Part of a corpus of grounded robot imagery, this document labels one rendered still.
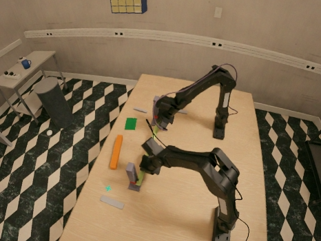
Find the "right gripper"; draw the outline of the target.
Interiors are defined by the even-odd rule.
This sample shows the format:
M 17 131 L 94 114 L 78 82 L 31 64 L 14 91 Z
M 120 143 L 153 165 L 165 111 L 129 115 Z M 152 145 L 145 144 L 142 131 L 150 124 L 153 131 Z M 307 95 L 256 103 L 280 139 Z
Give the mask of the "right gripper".
M 158 120 L 156 120 L 156 123 L 162 121 L 160 126 L 164 127 L 165 129 L 169 123 L 173 124 L 174 122 L 174 115 L 163 109 L 158 109 L 157 117 Z

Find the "orange rectangular bar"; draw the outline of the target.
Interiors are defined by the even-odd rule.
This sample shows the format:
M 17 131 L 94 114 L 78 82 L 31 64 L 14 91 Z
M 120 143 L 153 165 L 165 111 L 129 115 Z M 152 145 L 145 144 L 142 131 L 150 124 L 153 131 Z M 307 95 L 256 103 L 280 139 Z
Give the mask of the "orange rectangular bar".
M 112 155 L 112 160 L 110 164 L 110 169 L 116 170 L 117 168 L 122 142 L 123 142 L 123 135 L 117 135 L 116 143 L 115 143 L 114 151 Z

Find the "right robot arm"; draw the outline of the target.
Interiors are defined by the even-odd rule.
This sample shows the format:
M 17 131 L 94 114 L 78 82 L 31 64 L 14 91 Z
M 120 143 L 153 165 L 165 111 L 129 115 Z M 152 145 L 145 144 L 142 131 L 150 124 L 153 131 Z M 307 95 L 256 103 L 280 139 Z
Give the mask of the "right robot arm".
M 195 83 L 189 85 L 190 88 L 183 87 L 178 90 L 184 92 L 176 93 L 175 97 L 164 96 L 156 102 L 156 107 L 168 111 L 170 114 L 175 115 L 180 109 L 185 108 L 191 103 L 200 93 L 204 92 L 211 86 L 220 83 L 220 96 L 218 106 L 216 107 L 216 121 L 214 127 L 214 137 L 224 139 L 225 137 L 225 125 L 228 123 L 227 119 L 229 117 L 229 99 L 231 96 L 231 91 L 236 86 L 236 81 L 229 73 L 228 70 L 220 67 L 216 70 L 216 73 L 212 72 L 215 68 L 220 67 L 218 65 L 213 65 L 212 70 L 206 74 L 204 77 L 196 81 Z M 218 73 L 219 72 L 219 73 Z M 222 73 L 221 73 L 222 72 Z M 221 82 L 222 81 L 222 82 Z M 217 122 L 218 121 L 218 122 Z M 223 124 L 224 123 L 224 124 Z

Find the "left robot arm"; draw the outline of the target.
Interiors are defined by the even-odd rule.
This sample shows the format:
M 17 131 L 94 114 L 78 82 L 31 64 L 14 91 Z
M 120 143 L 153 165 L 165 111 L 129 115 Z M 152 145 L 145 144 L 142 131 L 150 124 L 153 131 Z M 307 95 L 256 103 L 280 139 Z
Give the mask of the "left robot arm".
M 162 145 L 159 145 L 152 137 L 146 140 L 141 147 L 149 156 L 154 155 L 152 157 L 152 164 L 155 167 L 182 167 L 197 171 L 198 173 L 198 170 L 200 170 L 200 174 L 208 190 L 218 199 L 219 206 L 214 241 L 230 241 L 231 231 L 235 228 L 236 221 L 240 216 L 236 206 L 236 213 L 234 209 L 234 201 L 236 200 L 235 187 L 238 184 L 240 172 L 224 151 L 219 147 L 213 148 L 212 151 L 205 152 L 187 151 L 179 149 L 174 145 L 168 145 L 167 147 L 171 149 L 168 150 L 167 148 L 163 148 Z M 199 156 L 198 154 L 203 156 Z M 225 171 L 229 179 L 234 183 L 235 187 L 221 169 L 216 171 L 215 162 L 205 156 L 213 158 L 216 163 L 220 165 L 222 170 Z M 211 165 L 213 165 L 214 168 Z

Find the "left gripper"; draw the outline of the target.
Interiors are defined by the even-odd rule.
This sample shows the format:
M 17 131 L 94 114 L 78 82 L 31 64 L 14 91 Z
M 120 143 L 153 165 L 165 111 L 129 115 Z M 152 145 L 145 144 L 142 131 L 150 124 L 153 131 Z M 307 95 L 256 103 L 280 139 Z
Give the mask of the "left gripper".
M 152 156 L 146 156 L 146 155 L 142 156 L 142 160 L 139 167 L 140 167 L 140 170 L 150 175 L 154 175 L 154 174 L 159 175 L 161 170 L 161 167 L 155 167 L 152 164 Z

